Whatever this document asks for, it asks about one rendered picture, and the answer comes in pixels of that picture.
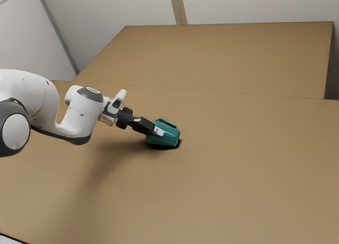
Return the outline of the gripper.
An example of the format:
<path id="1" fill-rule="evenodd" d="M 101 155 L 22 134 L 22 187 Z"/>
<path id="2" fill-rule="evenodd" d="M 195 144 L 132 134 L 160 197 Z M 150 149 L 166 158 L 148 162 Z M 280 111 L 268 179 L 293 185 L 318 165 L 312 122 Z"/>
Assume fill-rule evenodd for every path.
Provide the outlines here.
<path id="1" fill-rule="evenodd" d="M 132 129 L 136 132 L 145 135 L 155 134 L 158 136 L 163 136 L 165 134 L 165 131 L 157 127 L 152 121 L 144 117 L 134 118 L 133 110 L 128 107 L 123 107 L 115 125 L 120 129 L 126 129 L 130 122 Z"/>

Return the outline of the teal faceted mug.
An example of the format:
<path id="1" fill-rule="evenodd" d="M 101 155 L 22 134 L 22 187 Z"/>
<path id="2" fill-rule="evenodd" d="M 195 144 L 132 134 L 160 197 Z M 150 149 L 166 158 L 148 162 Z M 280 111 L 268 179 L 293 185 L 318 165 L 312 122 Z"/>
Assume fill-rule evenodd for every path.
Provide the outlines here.
<path id="1" fill-rule="evenodd" d="M 180 139 L 179 128 L 163 118 L 155 119 L 152 122 L 157 129 L 163 130 L 163 135 L 159 136 L 157 133 L 147 133 L 146 143 L 151 145 L 177 147 Z"/>

